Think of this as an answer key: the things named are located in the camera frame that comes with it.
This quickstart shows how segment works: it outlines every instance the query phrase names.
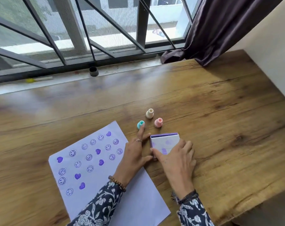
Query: paper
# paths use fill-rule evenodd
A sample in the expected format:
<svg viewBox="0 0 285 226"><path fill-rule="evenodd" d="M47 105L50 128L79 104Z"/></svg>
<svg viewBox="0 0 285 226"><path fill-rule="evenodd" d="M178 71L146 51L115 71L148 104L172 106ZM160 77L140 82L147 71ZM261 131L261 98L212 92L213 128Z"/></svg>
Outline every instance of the paper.
<svg viewBox="0 0 285 226"><path fill-rule="evenodd" d="M167 155L179 140L180 137L178 133L151 135L151 147L156 148L162 154Z"/></svg>
<svg viewBox="0 0 285 226"><path fill-rule="evenodd" d="M51 155L49 164L71 220L108 182L127 139L116 121ZM170 211L142 168L115 210L110 225L158 225Z"/></svg>

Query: hand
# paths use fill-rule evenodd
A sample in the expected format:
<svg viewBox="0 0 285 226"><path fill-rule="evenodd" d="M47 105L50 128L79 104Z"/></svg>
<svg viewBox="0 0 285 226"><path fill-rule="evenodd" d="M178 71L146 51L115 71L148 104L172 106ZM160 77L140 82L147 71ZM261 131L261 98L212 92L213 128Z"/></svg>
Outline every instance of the hand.
<svg viewBox="0 0 285 226"><path fill-rule="evenodd" d="M191 141L180 139L178 144L167 155L151 148L153 155L162 164L164 173L172 189L181 200L194 190L191 180L197 161L193 159L194 149Z"/></svg>
<svg viewBox="0 0 285 226"><path fill-rule="evenodd" d="M153 159L153 156L142 157L142 142L150 137L151 133L144 135L144 124L141 125L137 138L133 138L130 142L126 143L125 153L121 162L118 164L113 177L121 182L125 187L129 184L131 179L137 172L145 165L146 162Z"/></svg>

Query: wood grain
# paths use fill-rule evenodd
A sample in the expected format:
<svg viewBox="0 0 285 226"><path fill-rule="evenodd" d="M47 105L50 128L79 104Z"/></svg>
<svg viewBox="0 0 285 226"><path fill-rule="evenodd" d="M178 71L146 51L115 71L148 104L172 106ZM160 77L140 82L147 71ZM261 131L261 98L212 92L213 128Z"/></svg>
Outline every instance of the wood grain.
<svg viewBox="0 0 285 226"><path fill-rule="evenodd" d="M0 225L67 224L48 157L114 120L128 139L145 120L194 142L193 182L216 225L285 190L285 97L236 51L207 68L186 60L0 95ZM172 212L161 225L180 225L159 162L146 170Z"/></svg>

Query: navy floral shirt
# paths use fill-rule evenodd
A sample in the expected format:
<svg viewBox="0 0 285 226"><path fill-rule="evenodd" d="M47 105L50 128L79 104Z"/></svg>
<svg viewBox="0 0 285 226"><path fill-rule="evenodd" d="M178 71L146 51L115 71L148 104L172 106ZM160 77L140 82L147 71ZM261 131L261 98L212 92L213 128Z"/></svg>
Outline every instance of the navy floral shirt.
<svg viewBox="0 0 285 226"><path fill-rule="evenodd" d="M119 185L107 182L68 226L107 226L123 192ZM196 191L180 205L177 215L182 226L214 226Z"/></svg>

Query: purple curtain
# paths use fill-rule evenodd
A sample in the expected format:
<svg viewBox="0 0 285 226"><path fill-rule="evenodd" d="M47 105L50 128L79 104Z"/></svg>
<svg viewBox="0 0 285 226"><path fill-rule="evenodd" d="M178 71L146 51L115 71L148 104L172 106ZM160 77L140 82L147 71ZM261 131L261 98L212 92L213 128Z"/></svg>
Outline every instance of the purple curtain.
<svg viewBox="0 0 285 226"><path fill-rule="evenodd" d="M226 52L282 0L202 0L184 48L166 51L162 64L195 59L202 66Z"/></svg>

